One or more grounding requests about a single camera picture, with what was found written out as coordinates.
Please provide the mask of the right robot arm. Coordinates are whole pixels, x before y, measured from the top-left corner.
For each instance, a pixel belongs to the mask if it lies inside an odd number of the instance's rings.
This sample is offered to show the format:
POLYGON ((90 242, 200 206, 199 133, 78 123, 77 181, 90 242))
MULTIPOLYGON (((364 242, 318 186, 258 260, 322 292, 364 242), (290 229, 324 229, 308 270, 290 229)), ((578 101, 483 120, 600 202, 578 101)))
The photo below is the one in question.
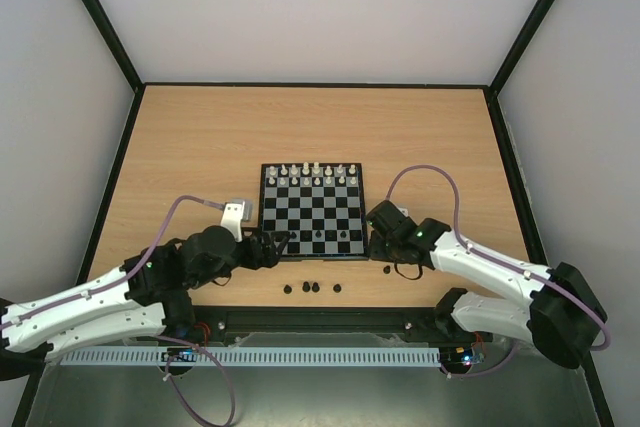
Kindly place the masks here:
POLYGON ((607 314, 582 273, 565 262, 555 268, 475 246, 432 218, 414 222, 392 202, 366 217, 374 260, 454 274, 493 292, 487 298, 450 290, 439 302, 436 326, 445 337, 487 332, 533 345, 551 362, 579 368, 607 314))

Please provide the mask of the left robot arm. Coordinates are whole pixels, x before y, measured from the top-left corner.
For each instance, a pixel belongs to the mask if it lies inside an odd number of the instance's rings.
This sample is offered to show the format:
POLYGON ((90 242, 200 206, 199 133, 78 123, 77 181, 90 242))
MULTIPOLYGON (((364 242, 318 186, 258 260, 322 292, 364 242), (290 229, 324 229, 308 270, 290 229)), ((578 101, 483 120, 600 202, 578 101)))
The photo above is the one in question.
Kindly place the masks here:
POLYGON ((50 297, 1 302, 1 378, 27 376, 82 347, 129 337, 197 341, 192 290, 233 270, 275 266, 291 235, 211 226, 145 249, 106 274, 50 297))

